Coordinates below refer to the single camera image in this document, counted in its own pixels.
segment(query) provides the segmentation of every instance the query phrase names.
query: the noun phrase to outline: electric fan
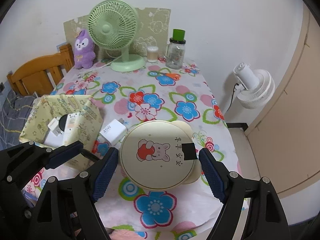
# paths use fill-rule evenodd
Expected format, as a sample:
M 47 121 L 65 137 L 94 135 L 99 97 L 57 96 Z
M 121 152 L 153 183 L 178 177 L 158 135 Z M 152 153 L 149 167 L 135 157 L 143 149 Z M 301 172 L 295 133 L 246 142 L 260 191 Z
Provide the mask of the electric fan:
M 96 5 L 89 14 L 89 35 L 99 47 L 121 50 L 121 57 L 111 63 L 119 72 L 137 70 L 145 65 L 140 55 L 129 54 L 138 29 L 137 11 L 120 0 L 106 0 Z
M 244 108 L 255 109 L 264 106 L 273 96 L 275 82 L 267 70 L 252 71 L 242 62 L 233 69 L 233 73 L 241 83 L 235 86 L 234 91 L 237 91 L 237 98 Z

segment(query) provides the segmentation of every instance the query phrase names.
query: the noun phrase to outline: green fan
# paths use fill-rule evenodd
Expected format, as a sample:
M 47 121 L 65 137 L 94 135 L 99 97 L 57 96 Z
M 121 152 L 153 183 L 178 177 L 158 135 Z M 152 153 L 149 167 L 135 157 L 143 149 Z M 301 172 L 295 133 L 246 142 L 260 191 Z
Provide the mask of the green fan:
M 94 43 L 104 49 L 122 51 L 121 57 L 111 63 L 113 70 L 127 72 L 145 65 L 143 57 L 129 54 L 138 25 L 137 11 L 120 0 L 103 1 L 91 10 L 88 31 Z

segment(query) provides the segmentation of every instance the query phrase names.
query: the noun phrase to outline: purple plush toy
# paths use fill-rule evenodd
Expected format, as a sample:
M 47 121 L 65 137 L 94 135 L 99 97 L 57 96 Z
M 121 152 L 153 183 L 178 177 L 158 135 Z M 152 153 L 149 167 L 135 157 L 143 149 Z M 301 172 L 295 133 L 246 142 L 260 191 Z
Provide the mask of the purple plush toy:
M 93 52 L 94 43 L 87 30 L 83 29 L 76 38 L 75 68 L 91 68 L 96 54 Z

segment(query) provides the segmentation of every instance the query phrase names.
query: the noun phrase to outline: blue gripper pad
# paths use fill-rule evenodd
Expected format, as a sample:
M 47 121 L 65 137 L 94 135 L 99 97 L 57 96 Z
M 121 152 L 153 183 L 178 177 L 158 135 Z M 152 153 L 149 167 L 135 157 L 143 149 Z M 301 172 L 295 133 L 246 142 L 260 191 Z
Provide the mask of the blue gripper pad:
M 214 197 L 224 203 L 226 200 L 226 194 L 224 193 L 223 180 L 220 178 L 204 149 L 199 151 L 199 161 L 201 162 L 202 170 Z
M 45 169 L 55 169 L 63 163 L 71 160 L 80 154 L 80 150 L 83 148 L 83 144 L 80 141 L 69 144 L 68 146 L 60 146 L 50 153 L 49 163 L 45 166 Z
M 103 197 L 105 194 L 109 182 L 112 178 L 113 173 L 118 165 L 118 150 L 114 148 L 110 157 L 106 161 L 105 165 L 102 167 L 97 179 L 94 182 L 94 190 L 91 195 L 94 201 L 98 201 L 99 198 Z

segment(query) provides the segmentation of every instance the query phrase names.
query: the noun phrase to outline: floral tablecloth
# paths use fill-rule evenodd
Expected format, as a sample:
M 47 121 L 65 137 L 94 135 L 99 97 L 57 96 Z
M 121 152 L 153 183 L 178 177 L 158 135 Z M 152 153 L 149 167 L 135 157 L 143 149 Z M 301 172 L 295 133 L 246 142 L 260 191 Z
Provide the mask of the floral tablecloth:
M 238 158 L 223 115 L 204 77 L 194 62 L 180 70 L 165 67 L 165 61 L 147 63 L 127 73 L 115 72 L 103 60 L 88 70 L 72 68 L 52 92 L 92 95 L 104 119 L 124 120 L 130 130 L 147 120 L 182 120 L 190 124 L 197 151 L 207 147 L 230 171 L 241 174 Z M 109 145 L 98 137 L 93 153 L 104 156 Z M 41 170 L 26 186 L 37 197 L 46 179 L 71 178 L 78 171 L 63 165 Z M 105 227 L 127 229 L 147 239 L 189 239 L 211 228 L 222 204 L 213 197 L 205 176 L 169 192 L 148 192 L 134 185 L 118 166 L 103 198 L 96 203 Z

